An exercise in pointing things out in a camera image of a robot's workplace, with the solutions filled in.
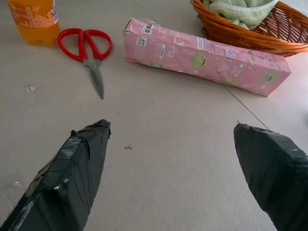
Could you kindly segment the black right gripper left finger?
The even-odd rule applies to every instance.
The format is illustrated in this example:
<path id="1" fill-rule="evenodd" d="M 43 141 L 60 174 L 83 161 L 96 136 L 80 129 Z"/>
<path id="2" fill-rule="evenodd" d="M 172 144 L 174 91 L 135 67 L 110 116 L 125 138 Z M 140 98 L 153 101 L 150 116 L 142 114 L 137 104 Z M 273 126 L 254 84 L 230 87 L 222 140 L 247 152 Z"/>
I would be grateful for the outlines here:
<path id="1" fill-rule="evenodd" d="M 57 154 L 37 173 L 2 231 L 81 231 L 101 183 L 110 122 L 71 131 Z"/>

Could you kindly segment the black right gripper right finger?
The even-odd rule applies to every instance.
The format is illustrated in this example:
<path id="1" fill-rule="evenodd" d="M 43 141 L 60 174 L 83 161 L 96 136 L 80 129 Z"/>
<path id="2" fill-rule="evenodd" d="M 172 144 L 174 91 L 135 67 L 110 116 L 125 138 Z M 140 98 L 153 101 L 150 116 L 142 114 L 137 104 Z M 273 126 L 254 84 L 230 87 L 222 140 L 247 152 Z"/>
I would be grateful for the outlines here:
<path id="1" fill-rule="evenodd" d="M 308 229 L 308 156 L 289 137 L 237 124 L 237 157 L 260 208 L 279 231 Z"/>

